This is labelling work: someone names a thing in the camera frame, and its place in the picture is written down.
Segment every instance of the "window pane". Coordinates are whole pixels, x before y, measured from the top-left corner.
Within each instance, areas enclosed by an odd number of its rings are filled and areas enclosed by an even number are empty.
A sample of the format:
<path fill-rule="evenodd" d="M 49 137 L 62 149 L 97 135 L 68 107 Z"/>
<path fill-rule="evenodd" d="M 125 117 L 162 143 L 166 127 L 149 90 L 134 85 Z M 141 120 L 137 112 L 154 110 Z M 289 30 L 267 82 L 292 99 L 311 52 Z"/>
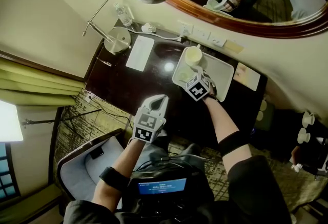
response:
<path fill-rule="evenodd" d="M 11 187 L 8 187 L 8 188 L 5 188 L 6 192 L 7 192 L 7 195 L 10 196 L 10 195 L 14 195 L 16 192 L 15 192 L 15 188 L 14 186 L 11 186 Z"/>
<path fill-rule="evenodd" d="M 0 199 L 6 197 L 3 189 L 0 189 Z"/>
<path fill-rule="evenodd" d="M 6 156 L 6 146 L 4 143 L 0 143 L 0 157 Z"/>
<path fill-rule="evenodd" d="M 0 160 L 0 173 L 9 171 L 8 162 L 6 160 Z"/>
<path fill-rule="evenodd" d="M 1 181 L 2 181 L 2 184 L 4 184 L 4 185 L 8 185 L 8 184 L 12 183 L 11 176 L 9 174 L 2 176 Z"/>

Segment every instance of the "black table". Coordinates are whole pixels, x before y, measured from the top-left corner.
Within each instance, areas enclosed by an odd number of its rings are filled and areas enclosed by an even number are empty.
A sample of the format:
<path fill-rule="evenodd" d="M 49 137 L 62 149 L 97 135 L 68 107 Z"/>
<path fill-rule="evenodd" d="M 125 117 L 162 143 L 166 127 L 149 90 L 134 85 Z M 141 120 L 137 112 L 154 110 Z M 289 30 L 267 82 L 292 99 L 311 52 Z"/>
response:
<path fill-rule="evenodd" d="M 139 29 L 140 25 L 135 24 L 134 28 Z M 176 37 L 161 30 L 158 30 L 157 34 Z M 174 70 L 167 72 L 164 69 L 164 65 L 168 62 L 176 67 L 184 48 L 196 43 L 190 40 L 175 42 L 151 35 L 144 36 L 155 39 L 155 44 L 143 72 L 126 67 L 131 49 L 113 55 L 100 45 L 91 63 L 86 90 L 133 115 L 147 97 L 166 94 L 170 98 L 166 112 L 167 132 L 202 146 L 216 148 L 217 141 L 207 107 L 202 101 L 195 102 L 181 87 L 172 82 Z M 133 46 L 137 35 L 131 33 L 131 37 L 131 46 Z M 236 70 L 237 60 L 203 46 L 201 50 L 227 62 Z M 97 57 L 112 66 L 105 65 L 97 60 Z M 267 80 L 261 75 L 256 92 L 232 80 L 228 94 L 222 102 L 222 106 L 238 128 L 246 134 L 250 134 L 254 126 Z"/>

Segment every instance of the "window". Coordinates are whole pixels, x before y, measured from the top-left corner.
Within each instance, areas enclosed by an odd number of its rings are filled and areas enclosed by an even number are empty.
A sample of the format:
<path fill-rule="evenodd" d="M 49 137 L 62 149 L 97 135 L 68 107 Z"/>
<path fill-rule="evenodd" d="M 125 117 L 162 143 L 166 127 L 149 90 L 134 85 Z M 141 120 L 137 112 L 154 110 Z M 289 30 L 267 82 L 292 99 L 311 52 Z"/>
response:
<path fill-rule="evenodd" d="M 10 145 L 0 143 L 0 202 L 19 196 Z"/>

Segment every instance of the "window frame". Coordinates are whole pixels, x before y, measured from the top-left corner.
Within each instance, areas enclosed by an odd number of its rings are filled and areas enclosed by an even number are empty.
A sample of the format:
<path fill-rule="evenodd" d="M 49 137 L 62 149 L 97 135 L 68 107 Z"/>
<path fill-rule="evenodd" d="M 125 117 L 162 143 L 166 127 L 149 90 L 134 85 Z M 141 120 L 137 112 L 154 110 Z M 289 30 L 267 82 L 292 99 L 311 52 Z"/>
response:
<path fill-rule="evenodd" d="M 17 185 L 16 176 L 15 176 L 15 171 L 14 171 L 14 166 L 13 166 L 13 163 L 12 163 L 10 144 L 3 143 L 3 142 L 0 142 L 0 144 L 5 144 L 5 148 L 6 148 L 6 156 L 0 157 L 0 160 L 7 160 L 8 168 L 9 168 L 9 171 L 0 173 L 0 184 L 1 184 L 0 190 L 3 190 L 5 195 L 6 195 L 6 197 L 0 198 L 0 203 L 2 203 L 4 201 L 8 201 L 12 198 L 21 196 L 21 193 L 19 192 L 19 188 L 18 188 L 18 185 Z M 1 176 L 5 176 L 5 175 L 8 175 L 8 174 L 11 176 L 12 183 L 7 184 L 7 185 L 3 185 L 3 182 L 1 180 Z M 7 192 L 6 192 L 5 188 L 8 188 L 8 187 L 14 187 L 14 189 L 15 189 L 15 194 L 14 195 L 7 195 Z"/>

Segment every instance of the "water bottle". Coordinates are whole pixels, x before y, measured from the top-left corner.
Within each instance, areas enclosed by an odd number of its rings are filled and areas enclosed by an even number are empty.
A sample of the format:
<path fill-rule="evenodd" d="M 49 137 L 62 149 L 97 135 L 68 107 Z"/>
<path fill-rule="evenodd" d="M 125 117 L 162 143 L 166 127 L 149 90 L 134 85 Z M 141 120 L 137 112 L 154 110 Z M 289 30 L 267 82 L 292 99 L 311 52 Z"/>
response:
<path fill-rule="evenodd" d="M 114 7 L 116 10 L 116 14 L 118 18 L 121 20 L 122 24 L 125 27 L 130 26 L 132 24 L 132 19 L 128 14 L 128 12 L 126 11 L 126 9 L 124 8 L 124 6 L 121 6 L 119 3 L 115 3 Z"/>

